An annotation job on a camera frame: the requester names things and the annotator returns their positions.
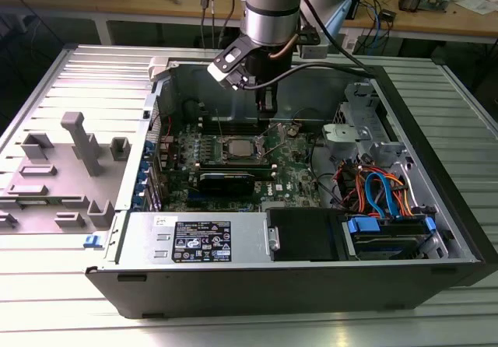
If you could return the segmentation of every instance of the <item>motherboard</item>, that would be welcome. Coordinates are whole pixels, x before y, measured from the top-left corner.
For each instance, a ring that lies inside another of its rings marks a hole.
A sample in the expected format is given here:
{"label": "motherboard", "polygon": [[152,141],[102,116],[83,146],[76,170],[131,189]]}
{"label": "motherboard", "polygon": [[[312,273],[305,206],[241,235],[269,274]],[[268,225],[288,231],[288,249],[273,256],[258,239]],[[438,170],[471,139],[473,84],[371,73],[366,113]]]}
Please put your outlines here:
{"label": "motherboard", "polygon": [[163,211],[260,212],[319,207],[308,169],[310,135],[290,123],[264,131],[186,125],[163,138]]}

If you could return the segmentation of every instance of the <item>robotic arm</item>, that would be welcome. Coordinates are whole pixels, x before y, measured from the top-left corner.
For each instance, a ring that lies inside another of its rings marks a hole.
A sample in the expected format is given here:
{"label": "robotic arm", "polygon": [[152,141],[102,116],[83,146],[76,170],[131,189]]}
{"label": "robotic arm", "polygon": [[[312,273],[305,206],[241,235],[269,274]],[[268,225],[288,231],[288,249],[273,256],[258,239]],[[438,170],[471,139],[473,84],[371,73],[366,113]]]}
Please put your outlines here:
{"label": "robotic arm", "polygon": [[[242,34],[208,71],[226,88],[263,85],[252,90],[259,119],[268,120],[278,110],[278,84],[270,82],[290,69],[294,45],[300,46],[304,58],[326,57],[328,41],[317,32],[314,15],[326,19],[328,33],[336,35],[350,5],[351,0],[246,0]],[[320,44],[325,52],[317,55],[312,50]]]}

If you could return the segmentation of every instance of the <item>warning label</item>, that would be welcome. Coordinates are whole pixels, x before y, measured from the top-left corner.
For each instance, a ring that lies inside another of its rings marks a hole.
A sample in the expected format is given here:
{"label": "warning label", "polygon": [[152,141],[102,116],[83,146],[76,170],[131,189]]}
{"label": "warning label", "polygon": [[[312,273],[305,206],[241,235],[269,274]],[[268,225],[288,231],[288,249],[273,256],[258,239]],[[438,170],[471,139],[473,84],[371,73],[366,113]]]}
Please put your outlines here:
{"label": "warning label", "polygon": [[232,261],[230,221],[176,222],[173,243],[175,263]]}

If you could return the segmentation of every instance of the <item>desk leg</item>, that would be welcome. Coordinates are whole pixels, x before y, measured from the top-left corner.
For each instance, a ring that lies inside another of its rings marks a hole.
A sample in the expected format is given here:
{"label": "desk leg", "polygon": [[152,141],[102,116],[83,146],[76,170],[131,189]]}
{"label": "desk leg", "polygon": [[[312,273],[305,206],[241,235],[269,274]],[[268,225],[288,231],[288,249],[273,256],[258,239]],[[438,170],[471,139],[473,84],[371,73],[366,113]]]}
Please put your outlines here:
{"label": "desk leg", "polygon": [[356,47],[358,38],[363,34],[363,28],[346,28],[342,48],[352,54]]}
{"label": "desk leg", "polygon": [[107,19],[104,17],[96,17],[93,18],[93,21],[95,22],[96,31],[99,34],[100,44],[113,45],[114,40],[109,25],[107,24]]}

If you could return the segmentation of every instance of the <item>side panel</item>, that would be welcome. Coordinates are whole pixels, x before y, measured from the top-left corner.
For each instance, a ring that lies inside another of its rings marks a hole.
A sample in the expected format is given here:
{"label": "side panel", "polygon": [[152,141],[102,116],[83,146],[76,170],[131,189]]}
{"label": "side panel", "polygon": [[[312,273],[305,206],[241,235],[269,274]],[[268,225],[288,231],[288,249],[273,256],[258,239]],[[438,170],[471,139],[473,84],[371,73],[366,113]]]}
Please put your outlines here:
{"label": "side panel", "polygon": [[476,265],[254,271],[95,272],[88,279],[127,318],[412,309]]}
{"label": "side panel", "polygon": [[420,126],[399,95],[398,90],[389,79],[388,74],[383,68],[375,68],[375,70],[378,76],[376,81],[389,106],[387,107],[389,114],[395,117],[402,126],[408,143],[429,174],[430,180],[437,190],[437,194],[441,197],[452,219],[471,248],[472,253],[480,261],[486,263],[472,277],[458,283],[461,286],[473,285],[498,269],[498,253],[475,219],[472,211],[420,129]]}

